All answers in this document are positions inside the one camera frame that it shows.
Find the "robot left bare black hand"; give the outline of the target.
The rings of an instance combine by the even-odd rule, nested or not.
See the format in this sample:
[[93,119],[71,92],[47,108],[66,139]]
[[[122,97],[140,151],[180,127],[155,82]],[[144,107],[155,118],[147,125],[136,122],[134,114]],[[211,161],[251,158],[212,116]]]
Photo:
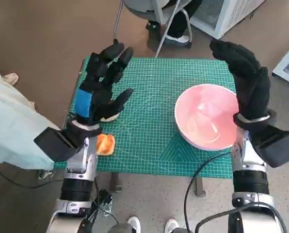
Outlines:
[[76,93],[74,110],[78,123],[92,126],[112,121],[124,110],[133,89],[128,88],[113,99],[112,86],[122,79],[133,53],[132,47],[125,49],[118,41],[100,53],[91,53],[86,76]]

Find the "robot right black gloved hand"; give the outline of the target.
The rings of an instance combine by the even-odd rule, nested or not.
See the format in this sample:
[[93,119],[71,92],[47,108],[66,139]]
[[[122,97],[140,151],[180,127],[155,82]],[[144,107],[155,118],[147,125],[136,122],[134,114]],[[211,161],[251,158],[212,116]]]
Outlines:
[[233,75],[239,113],[247,120],[268,115],[270,79],[254,53],[240,44],[213,39],[209,47],[215,59],[227,63]]

